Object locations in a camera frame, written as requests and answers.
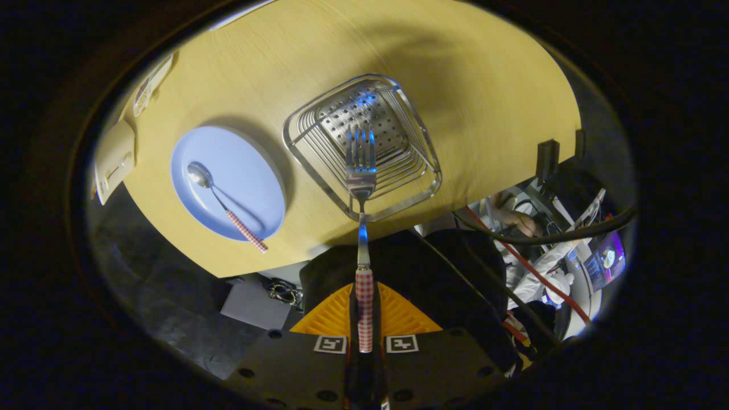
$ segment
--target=light blue plate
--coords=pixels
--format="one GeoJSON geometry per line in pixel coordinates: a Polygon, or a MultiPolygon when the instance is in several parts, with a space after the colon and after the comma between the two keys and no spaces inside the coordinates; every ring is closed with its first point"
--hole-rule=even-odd
{"type": "Polygon", "coordinates": [[[278,232],[286,214],[281,175],[258,143],[240,131],[206,126],[183,135],[172,151],[172,185],[187,211],[211,231],[247,242],[210,189],[187,177],[193,161],[210,171],[215,193],[256,236],[278,232]]]}

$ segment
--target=stainless steel strainer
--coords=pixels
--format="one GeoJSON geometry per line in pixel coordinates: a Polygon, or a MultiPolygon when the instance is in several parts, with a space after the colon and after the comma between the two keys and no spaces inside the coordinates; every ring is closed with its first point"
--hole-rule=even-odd
{"type": "Polygon", "coordinates": [[[345,152],[353,143],[347,138],[349,127],[375,132],[377,189],[367,201],[373,209],[367,221],[400,212],[438,191],[442,176],[428,131],[400,86],[380,74],[356,77],[298,109],[283,129],[286,148],[352,220],[359,220],[359,213],[345,188],[345,152]],[[405,199],[387,195],[408,184],[416,186],[409,187],[405,199]]]}

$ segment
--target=metal fork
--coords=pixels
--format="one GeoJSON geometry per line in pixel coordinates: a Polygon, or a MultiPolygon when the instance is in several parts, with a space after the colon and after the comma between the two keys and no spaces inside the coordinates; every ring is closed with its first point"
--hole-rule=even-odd
{"type": "Polygon", "coordinates": [[[359,202],[359,238],[357,241],[357,270],[355,296],[359,308],[357,330],[359,351],[372,352],[372,316],[375,285],[370,268],[370,249],[367,245],[367,225],[365,223],[365,201],[375,191],[377,185],[377,158],[375,156],[375,134],[371,128],[348,130],[350,150],[346,151],[346,187],[350,195],[359,202]]]}

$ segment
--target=computer screen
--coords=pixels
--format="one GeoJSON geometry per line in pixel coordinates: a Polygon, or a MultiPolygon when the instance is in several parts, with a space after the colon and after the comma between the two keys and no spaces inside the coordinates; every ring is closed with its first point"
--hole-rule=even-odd
{"type": "Polygon", "coordinates": [[[609,233],[584,263],[593,292],[597,292],[625,270],[625,250],[617,232],[609,233]]]}

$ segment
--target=metal spoon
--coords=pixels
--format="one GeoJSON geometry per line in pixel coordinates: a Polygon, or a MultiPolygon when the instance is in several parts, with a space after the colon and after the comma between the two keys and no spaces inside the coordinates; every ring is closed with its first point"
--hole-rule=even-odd
{"type": "Polygon", "coordinates": [[[218,195],[215,193],[215,190],[213,189],[213,176],[210,175],[210,171],[208,171],[205,166],[197,161],[193,161],[190,164],[187,165],[187,176],[192,180],[194,183],[200,185],[203,188],[210,188],[210,191],[212,191],[213,196],[215,196],[215,199],[218,200],[218,203],[220,203],[220,206],[223,207],[225,210],[225,213],[230,218],[231,221],[233,221],[233,225],[235,225],[236,228],[245,236],[253,245],[258,248],[261,253],[266,253],[268,250],[268,247],[260,240],[258,239],[253,232],[251,232],[248,227],[241,222],[241,220],[238,219],[237,216],[231,211],[230,209],[223,204],[223,201],[220,201],[220,198],[218,198],[218,195]]]}

